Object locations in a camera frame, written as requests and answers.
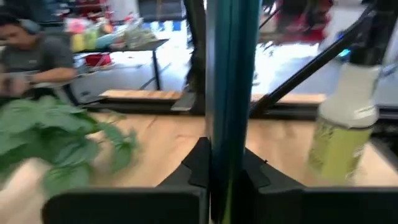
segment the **person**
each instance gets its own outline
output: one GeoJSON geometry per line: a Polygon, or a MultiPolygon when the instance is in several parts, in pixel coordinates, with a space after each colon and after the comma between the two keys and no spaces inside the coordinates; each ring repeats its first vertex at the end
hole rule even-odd
{"type": "Polygon", "coordinates": [[[27,90],[34,95],[55,95],[49,88],[35,89],[38,83],[65,83],[74,79],[73,54],[61,39],[45,36],[40,26],[20,19],[0,8],[0,36],[6,46],[0,54],[0,95],[21,96],[27,90]],[[31,75],[13,75],[37,71],[31,75]]]}

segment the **desk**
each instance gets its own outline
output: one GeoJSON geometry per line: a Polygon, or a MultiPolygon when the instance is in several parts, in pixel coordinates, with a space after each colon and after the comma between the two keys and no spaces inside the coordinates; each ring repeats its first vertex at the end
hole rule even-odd
{"type": "MultiPolygon", "coordinates": [[[[305,101],[303,96],[289,95],[287,98],[305,101]]],[[[94,116],[106,117],[105,114],[94,116]]],[[[112,178],[99,176],[95,186],[155,187],[177,168],[205,133],[203,117],[128,115],[118,126],[126,131],[134,128],[141,149],[135,152],[129,167],[112,178]]],[[[276,169],[307,186],[332,185],[317,178],[305,165],[313,131],[313,122],[250,120],[246,146],[276,169]]],[[[105,153],[96,160],[98,170],[103,168],[106,158],[105,153]]],[[[16,172],[8,187],[0,192],[0,223],[41,224],[40,208],[44,199],[39,179],[45,169],[39,162],[30,160],[16,172]]],[[[398,175],[369,143],[352,185],[398,186],[398,175]]]]}
{"type": "Polygon", "coordinates": [[[137,47],[134,47],[132,49],[96,49],[96,50],[83,50],[81,52],[75,52],[74,54],[89,54],[89,53],[114,53],[114,52],[139,52],[139,51],[151,51],[152,52],[152,63],[154,66],[154,73],[155,76],[154,78],[151,78],[147,83],[149,84],[153,79],[155,79],[156,82],[156,90],[161,90],[162,89],[162,84],[160,80],[160,71],[159,71],[159,64],[157,61],[157,56],[156,56],[156,50],[164,45],[168,39],[162,39],[162,40],[157,40],[153,42],[149,42],[137,47]]]}

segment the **teal pole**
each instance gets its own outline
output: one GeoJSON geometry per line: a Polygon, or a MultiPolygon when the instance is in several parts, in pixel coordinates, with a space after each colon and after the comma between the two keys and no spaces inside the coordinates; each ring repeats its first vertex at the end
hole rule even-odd
{"type": "Polygon", "coordinates": [[[237,223],[239,178],[258,39],[260,0],[208,0],[206,131],[212,145],[211,218],[237,223]]]}

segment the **red object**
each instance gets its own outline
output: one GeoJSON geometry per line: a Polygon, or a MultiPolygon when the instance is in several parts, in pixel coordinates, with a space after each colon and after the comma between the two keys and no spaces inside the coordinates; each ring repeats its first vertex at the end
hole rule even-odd
{"type": "Polygon", "coordinates": [[[112,59],[110,54],[92,54],[85,57],[86,65],[90,67],[110,65],[112,59]]]}
{"type": "MultiPolygon", "coordinates": [[[[285,32],[289,34],[285,34],[283,38],[279,40],[280,43],[283,42],[308,42],[308,43],[315,43],[315,42],[321,42],[325,40],[326,34],[324,33],[325,27],[328,25],[330,22],[330,16],[328,14],[328,11],[330,8],[333,6],[333,3],[330,0],[320,0],[322,2],[321,4],[321,9],[323,12],[326,12],[325,15],[323,16],[324,22],[321,24],[316,24],[314,25],[310,30],[306,31],[309,26],[308,22],[306,19],[305,14],[302,14],[301,16],[297,16],[296,18],[293,18],[291,20],[291,23],[289,26],[286,26],[285,32]]],[[[283,0],[278,0],[277,5],[280,6],[283,4],[283,0]]],[[[278,14],[276,15],[276,20],[278,23],[278,20],[283,19],[284,15],[278,14]]]]}
{"type": "Polygon", "coordinates": [[[124,18],[124,22],[127,23],[131,20],[133,20],[134,16],[130,13],[124,18]]]}

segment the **green plant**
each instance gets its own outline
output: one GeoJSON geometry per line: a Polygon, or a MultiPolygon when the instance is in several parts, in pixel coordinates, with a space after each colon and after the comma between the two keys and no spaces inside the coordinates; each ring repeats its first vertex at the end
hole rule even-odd
{"type": "Polygon", "coordinates": [[[7,178],[23,160],[35,157],[52,165],[42,181],[48,196],[87,186],[102,142],[89,135],[100,131],[113,146],[112,170],[121,170],[131,161],[136,135],[126,136],[115,126],[122,115],[110,113],[109,119],[99,122],[49,96],[11,101],[0,111],[0,174],[7,178]]]}

